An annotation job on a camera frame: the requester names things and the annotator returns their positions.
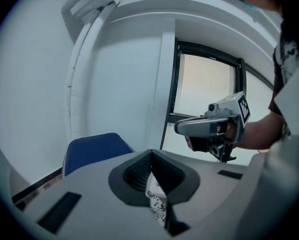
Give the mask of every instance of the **patterned shirt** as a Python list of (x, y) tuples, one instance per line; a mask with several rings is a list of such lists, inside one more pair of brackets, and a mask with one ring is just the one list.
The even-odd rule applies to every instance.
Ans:
[[(299, 67), (299, 46), (295, 41), (287, 42), (284, 31), (281, 32), (280, 41), (278, 42), (274, 54), (274, 90), (272, 100), (269, 104), (269, 110), (277, 115), (282, 116), (278, 106), (275, 104), (274, 98), (281, 91), (281, 89), (288, 83), (294, 75), (296, 69)], [(291, 132), (285, 124), (282, 130), (282, 139), (290, 136)]]

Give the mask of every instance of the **black window frame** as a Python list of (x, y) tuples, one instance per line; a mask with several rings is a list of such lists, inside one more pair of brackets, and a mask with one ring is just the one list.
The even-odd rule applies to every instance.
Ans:
[(173, 70), (169, 91), (168, 107), (166, 112), (166, 119), (160, 149), (163, 148), (168, 123), (175, 124), (177, 121), (194, 117), (191, 115), (174, 113), (178, 80), (180, 75), (181, 54), (199, 56), (234, 67), (234, 93), (239, 93), (243, 91), (245, 93), (245, 96), (247, 96), (246, 71), (250, 72), (252, 75), (257, 77), (272, 90), (274, 89), (274, 86), (270, 83), (270, 81), (268, 81), (262, 74), (260, 74), (254, 68), (245, 63), (244, 59), (236, 58), (226, 52), (220, 51), (218, 49), (206, 45), (180, 41), (177, 38), (175, 38)]

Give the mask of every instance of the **window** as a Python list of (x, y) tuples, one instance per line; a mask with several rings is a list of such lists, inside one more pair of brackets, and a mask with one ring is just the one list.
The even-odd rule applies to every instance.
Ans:
[(181, 53), (173, 113), (199, 117), (209, 104), (233, 94), (234, 85), (233, 66)]
[(210, 103), (245, 91), (241, 59), (194, 43), (176, 41), (170, 101), (161, 149), (191, 158), (216, 161), (209, 153), (193, 152), (184, 137), (174, 131), (182, 119), (199, 117)]
[[(233, 93), (244, 91), (251, 110), (249, 122), (269, 113), (273, 85), (241, 58), (194, 43), (176, 40), (174, 69), (161, 149), (183, 156), (218, 161), (209, 153), (193, 152), (184, 136), (174, 131), (177, 121), (199, 117), (215, 103)], [(230, 164), (248, 165), (256, 150), (236, 148)]]

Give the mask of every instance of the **face mask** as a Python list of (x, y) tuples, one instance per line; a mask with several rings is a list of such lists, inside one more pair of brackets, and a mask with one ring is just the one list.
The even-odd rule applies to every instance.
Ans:
[(260, 11), (259, 8), (255, 7), (254, 5), (249, 4), (248, 2), (245, 2), (244, 0), (239, 0), (239, 1), (241, 1), (244, 5), (246, 5), (248, 8), (251, 8), (254, 11), (258, 11), (258, 12)]

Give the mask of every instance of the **white surface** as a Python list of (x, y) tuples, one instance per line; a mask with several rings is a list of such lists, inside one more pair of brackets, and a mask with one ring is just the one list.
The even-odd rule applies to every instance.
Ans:
[(20, 0), (0, 28), (0, 148), (29, 185), (59, 169), (68, 146), (65, 1)]
[(199, 117), (209, 104), (234, 93), (235, 71), (227, 64), (181, 54), (174, 113)]
[(148, 190), (151, 191), (154, 195), (160, 197), (160, 198), (166, 198), (166, 195), (160, 185), (158, 184), (157, 179), (154, 177), (153, 173), (150, 173), (150, 176), (148, 177), (150, 179), (150, 184)]

